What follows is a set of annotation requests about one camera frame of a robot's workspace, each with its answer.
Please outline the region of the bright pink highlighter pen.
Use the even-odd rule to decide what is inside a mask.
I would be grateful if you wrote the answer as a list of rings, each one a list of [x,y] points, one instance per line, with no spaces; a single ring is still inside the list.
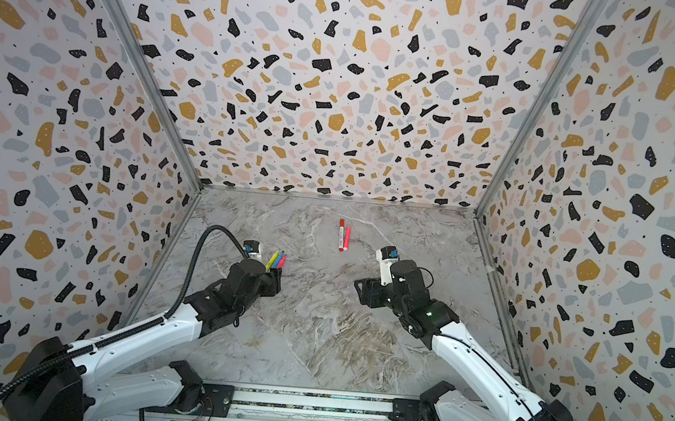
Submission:
[[[348,251],[349,249],[351,232],[352,232],[351,228],[346,228],[344,236],[344,246],[342,246],[343,251]]]

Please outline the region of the white pen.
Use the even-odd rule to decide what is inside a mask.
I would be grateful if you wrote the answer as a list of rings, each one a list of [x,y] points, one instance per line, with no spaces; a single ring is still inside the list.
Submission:
[[[340,252],[344,251],[344,245],[345,245],[345,228],[340,227],[339,229],[339,236],[338,236],[338,250]]]

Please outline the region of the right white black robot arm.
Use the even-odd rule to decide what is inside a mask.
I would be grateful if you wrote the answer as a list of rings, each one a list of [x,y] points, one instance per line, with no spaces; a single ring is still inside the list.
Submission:
[[[481,400],[446,381],[422,393],[421,421],[573,421],[559,400],[545,402],[507,372],[446,303],[430,297],[424,269],[388,246],[376,252],[380,276],[354,282],[361,304],[387,307],[412,337],[447,362]]]

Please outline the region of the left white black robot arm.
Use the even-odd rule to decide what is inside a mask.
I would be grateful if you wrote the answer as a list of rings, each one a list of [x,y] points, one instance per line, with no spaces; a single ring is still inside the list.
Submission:
[[[96,421],[131,411],[165,408],[210,411],[200,375],[185,361],[136,374],[126,369],[179,344],[240,323],[261,297],[280,292],[282,272],[241,259],[228,276],[183,297],[173,312],[85,342],[58,338],[32,350],[0,400],[10,421]]]

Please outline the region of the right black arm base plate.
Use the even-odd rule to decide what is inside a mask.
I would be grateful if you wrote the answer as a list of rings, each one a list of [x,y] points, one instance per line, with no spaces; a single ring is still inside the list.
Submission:
[[[440,381],[422,392],[417,399],[395,398],[392,400],[391,421],[441,421],[437,415],[439,398],[456,391],[454,385]]]

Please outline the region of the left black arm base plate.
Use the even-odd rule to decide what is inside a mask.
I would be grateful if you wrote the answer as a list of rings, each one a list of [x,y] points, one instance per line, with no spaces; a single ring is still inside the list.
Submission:
[[[187,387],[171,404],[151,407],[147,412],[193,419],[225,418],[229,414],[235,391],[235,386],[217,383],[204,383],[197,390]]]

